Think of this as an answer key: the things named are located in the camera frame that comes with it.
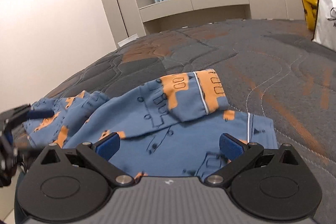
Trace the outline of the yellow shopping bag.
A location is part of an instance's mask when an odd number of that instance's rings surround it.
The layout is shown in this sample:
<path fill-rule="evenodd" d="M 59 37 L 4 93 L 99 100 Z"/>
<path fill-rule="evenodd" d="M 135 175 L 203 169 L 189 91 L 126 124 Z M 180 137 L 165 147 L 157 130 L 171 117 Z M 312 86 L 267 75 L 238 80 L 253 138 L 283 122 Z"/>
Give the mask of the yellow shopping bag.
<path fill-rule="evenodd" d="M 318 0 L 302 0 L 308 30 L 314 31 L 317 20 Z"/>

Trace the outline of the white shopping bag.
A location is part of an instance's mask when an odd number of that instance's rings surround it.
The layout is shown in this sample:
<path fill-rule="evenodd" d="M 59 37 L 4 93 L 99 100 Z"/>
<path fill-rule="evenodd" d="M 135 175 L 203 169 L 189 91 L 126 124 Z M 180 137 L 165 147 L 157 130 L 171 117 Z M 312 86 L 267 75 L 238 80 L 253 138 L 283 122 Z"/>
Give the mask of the white shopping bag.
<path fill-rule="evenodd" d="M 313 41 L 335 51 L 335 0 L 318 0 Z"/>

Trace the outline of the blue pants with orange cars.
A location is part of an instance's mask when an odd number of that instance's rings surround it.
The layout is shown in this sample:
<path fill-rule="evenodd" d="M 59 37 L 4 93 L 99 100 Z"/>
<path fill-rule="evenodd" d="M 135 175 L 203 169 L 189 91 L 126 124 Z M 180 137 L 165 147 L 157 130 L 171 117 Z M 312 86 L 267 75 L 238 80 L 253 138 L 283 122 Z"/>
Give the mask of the blue pants with orange cars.
<path fill-rule="evenodd" d="M 133 177 L 206 178 L 230 162 L 219 148 L 224 133 L 277 147 L 273 121 L 231 110 L 212 69 L 163 76 L 114 98 L 102 92 L 42 98 L 33 109 L 51 109 L 54 116 L 23 124 L 32 146 L 74 148 L 115 132 L 120 149 L 110 163 Z"/>

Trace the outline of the grey orange quilted mattress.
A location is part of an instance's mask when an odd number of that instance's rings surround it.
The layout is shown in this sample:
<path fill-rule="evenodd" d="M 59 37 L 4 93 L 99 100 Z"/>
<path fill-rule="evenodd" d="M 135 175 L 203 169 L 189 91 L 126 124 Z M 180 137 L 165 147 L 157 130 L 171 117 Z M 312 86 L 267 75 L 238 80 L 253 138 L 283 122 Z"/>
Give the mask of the grey orange quilted mattress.
<path fill-rule="evenodd" d="M 133 177 L 208 175 L 231 161 L 228 133 L 295 146 L 335 188 L 335 52 L 302 22 L 227 20 L 149 35 L 107 54 L 34 108 L 51 118 L 14 130 L 18 144 L 73 148 L 112 133 L 110 162 Z"/>

